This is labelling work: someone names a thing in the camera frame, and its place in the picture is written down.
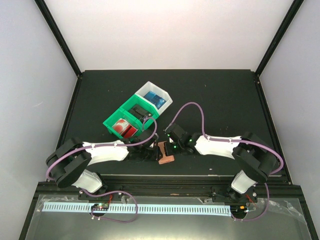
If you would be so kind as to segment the tan leather card holder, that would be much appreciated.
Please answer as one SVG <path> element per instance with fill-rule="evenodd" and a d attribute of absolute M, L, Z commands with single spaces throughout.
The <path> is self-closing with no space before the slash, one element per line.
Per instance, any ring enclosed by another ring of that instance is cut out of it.
<path fill-rule="evenodd" d="M 175 158 L 173 155 L 166 155 L 165 151 L 165 141 L 159 142 L 158 146 L 160 148 L 160 152 L 162 154 L 162 157 L 159 158 L 158 164 L 164 165 L 175 161 Z"/>

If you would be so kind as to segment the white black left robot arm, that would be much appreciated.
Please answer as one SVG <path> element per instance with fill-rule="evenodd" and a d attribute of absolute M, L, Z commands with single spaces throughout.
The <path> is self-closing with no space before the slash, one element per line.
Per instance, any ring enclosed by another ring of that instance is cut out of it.
<path fill-rule="evenodd" d="M 87 170 L 88 166 L 109 161 L 158 161 L 162 157 L 158 135 L 149 130 L 132 139 L 112 142 L 90 143 L 71 138 L 46 159 L 46 177 L 55 181 L 58 188 L 78 187 L 101 200 L 108 188 L 101 175 Z"/>

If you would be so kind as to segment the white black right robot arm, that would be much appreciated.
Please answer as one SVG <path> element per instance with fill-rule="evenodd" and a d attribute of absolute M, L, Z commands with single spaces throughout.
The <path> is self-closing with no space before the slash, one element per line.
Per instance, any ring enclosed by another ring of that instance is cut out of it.
<path fill-rule="evenodd" d="M 255 134 L 247 132 L 242 136 L 215 137 L 202 133 L 190 134 L 178 124 L 165 129 L 169 141 L 164 143 L 166 156 L 212 155 L 232 159 L 240 167 L 230 185 L 219 192 L 220 197 L 238 203 L 246 192 L 256 184 L 267 182 L 277 163 L 277 157 L 268 150 Z"/>

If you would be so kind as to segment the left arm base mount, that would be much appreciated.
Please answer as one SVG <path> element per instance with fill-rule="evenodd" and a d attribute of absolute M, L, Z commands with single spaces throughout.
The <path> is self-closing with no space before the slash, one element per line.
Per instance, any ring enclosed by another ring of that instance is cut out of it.
<path fill-rule="evenodd" d="M 81 200 L 89 200 L 89 201 L 109 201 L 110 199 L 116 199 L 118 196 L 122 197 L 127 193 L 122 189 L 116 190 L 107 190 L 106 186 L 102 186 L 95 192 L 89 192 L 84 188 L 77 188 L 78 196 Z"/>

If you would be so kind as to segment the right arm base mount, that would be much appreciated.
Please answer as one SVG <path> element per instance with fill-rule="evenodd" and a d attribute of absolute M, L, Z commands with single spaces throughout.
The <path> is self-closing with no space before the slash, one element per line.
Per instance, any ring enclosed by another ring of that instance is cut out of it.
<path fill-rule="evenodd" d="M 225 204 L 246 204 L 257 203 L 258 194 L 254 187 L 249 188 L 245 193 L 239 193 L 231 187 L 216 186 L 211 188 L 211 193 L 208 195 L 213 202 Z"/>

